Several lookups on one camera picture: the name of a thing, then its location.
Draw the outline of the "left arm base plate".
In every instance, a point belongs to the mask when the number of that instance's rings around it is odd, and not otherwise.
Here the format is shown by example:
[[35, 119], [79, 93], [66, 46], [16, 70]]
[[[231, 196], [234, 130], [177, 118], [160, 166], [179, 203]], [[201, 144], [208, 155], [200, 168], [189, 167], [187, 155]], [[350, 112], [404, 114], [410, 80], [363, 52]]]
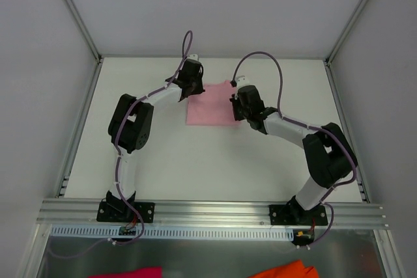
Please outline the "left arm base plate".
[[[154, 220], [154, 202], [137, 202], [133, 207], [142, 217], [144, 223], [153, 223]], [[134, 220], [135, 213], [127, 206], [120, 212], [112, 208], [107, 202], [102, 201], [99, 204], [96, 220], [105, 223], [129, 223]]]

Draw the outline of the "pink t shirt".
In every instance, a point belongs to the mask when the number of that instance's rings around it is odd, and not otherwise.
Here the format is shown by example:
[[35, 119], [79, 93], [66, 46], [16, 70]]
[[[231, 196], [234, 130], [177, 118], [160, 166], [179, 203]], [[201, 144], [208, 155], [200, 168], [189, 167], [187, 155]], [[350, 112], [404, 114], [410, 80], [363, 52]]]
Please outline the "pink t shirt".
[[186, 124], [188, 126], [237, 126], [230, 97], [236, 88], [226, 80], [217, 84], [206, 84], [202, 94], [188, 98]]

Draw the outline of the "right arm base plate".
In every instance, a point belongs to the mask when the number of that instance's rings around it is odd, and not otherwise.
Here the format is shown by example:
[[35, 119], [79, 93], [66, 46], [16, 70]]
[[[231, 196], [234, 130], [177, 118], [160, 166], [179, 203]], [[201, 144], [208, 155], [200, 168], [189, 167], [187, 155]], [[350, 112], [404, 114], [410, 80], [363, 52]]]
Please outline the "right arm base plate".
[[285, 204], [270, 204], [268, 206], [271, 225], [280, 226], [327, 226], [328, 218], [324, 205], [317, 205], [311, 210], [305, 210], [292, 197]]

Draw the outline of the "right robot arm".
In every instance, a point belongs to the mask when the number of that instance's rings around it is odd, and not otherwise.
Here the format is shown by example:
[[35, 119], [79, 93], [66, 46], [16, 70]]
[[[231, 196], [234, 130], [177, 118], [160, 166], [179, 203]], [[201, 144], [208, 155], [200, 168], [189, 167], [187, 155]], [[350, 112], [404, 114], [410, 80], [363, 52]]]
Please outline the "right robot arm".
[[356, 179], [357, 158], [337, 124], [312, 126], [291, 119], [276, 108], [266, 107], [254, 85], [239, 87], [232, 81], [231, 86], [236, 88], [230, 98], [235, 120], [246, 120], [252, 129], [284, 139], [304, 151], [309, 178], [287, 203], [294, 223], [305, 223], [334, 188]]

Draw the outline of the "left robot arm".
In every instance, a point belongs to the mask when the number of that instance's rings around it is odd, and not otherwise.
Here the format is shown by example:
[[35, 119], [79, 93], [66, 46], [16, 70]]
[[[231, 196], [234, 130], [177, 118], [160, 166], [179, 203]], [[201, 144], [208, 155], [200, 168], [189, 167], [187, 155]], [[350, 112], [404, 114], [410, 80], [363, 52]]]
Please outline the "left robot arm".
[[123, 94], [108, 126], [117, 153], [115, 178], [106, 194], [106, 203], [119, 221], [134, 214], [136, 152], [149, 140], [154, 111], [204, 93], [203, 65], [196, 55], [185, 57], [165, 84], [139, 98]]

